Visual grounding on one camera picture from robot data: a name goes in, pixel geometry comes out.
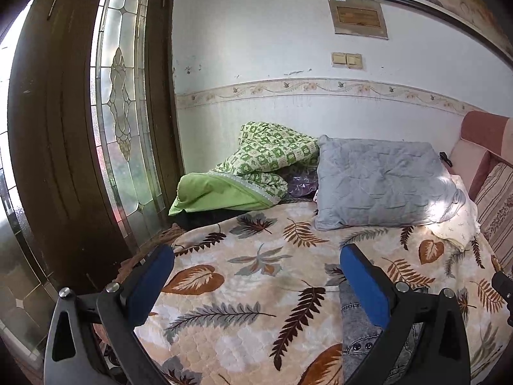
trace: folded comforter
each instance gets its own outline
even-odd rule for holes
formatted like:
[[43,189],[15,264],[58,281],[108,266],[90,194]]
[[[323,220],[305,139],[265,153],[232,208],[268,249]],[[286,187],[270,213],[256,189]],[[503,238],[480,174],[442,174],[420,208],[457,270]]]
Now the folded comforter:
[[280,124],[246,123],[233,155],[207,173],[189,173],[180,179],[169,215],[182,210],[272,207],[287,192],[287,182],[274,171],[296,163],[316,167],[318,157],[315,137]]

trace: window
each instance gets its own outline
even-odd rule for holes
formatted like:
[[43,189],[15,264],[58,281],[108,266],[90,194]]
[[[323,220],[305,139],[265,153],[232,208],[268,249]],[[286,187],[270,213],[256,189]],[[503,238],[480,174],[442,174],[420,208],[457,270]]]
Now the window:
[[91,48],[91,114],[102,176],[133,252],[165,228],[146,108],[148,0],[100,0]]

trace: patterned bedspread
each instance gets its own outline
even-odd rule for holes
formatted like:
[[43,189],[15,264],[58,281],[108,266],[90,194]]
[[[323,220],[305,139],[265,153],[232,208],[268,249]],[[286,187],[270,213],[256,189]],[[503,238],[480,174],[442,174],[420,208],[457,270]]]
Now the patterned bedspread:
[[340,385],[340,244],[356,243],[393,281],[457,293],[473,384],[511,336],[490,281],[498,263],[478,235],[464,252],[425,227],[316,231],[315,203],[284,204],[190,231],[173,273],[135,329],[176,384]]

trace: gray jeans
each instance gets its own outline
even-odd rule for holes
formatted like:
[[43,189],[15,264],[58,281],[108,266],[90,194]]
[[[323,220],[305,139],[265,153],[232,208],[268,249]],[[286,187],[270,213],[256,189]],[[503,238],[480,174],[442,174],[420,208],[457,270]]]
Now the gray jeans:
[[[382,329],[369,321],[349,282],[342,282],[339,285],[339,291],[342,307],[342,360],[344,380],[346,381],[373,348]],[[410,330],[403,350],[399,354],[385,384],[394,383],[403,376],[415,350],[421,327],[422,324],[414,324]]]

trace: wall switch panel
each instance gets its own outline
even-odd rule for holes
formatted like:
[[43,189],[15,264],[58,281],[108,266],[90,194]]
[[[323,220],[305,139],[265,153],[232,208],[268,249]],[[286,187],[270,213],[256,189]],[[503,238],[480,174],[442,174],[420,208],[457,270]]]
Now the wall switch panel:
[[332,66],[335,68],[363,69],[362,55],[359,53],[332,52]]

